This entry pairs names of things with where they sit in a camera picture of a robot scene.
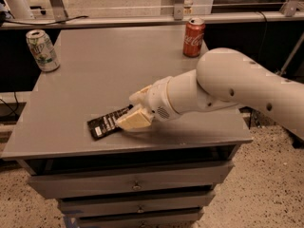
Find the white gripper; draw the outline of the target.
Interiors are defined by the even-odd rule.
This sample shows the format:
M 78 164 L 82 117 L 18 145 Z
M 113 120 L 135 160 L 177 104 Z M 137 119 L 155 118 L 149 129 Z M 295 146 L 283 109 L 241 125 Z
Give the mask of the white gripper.
M 173 108 L 169 100 L 168 84 L 171 79 L 172 77 L 168 76 L 133 93 L 129 101 L 133 105 L 143 105 L 145 108 L 133 107 L 116 120 L 117 126 L 129 131 L 150 126 L 154 117 L 160 122 L 179 118 L 181 115 Z

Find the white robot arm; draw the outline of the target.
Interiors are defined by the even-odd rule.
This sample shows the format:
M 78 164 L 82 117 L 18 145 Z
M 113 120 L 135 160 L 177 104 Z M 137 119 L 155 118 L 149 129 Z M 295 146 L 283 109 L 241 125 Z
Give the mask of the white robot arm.
M 303 95 L 303 84 L 274 74 L 236 50 L 220 47 L 204 53 L 195 69 L 168 76 L 132 94 L 129 100 L 133 108 L 117 120 L 117 125 L 132 130 L 188 112 L 244 105 L 303 139 Z

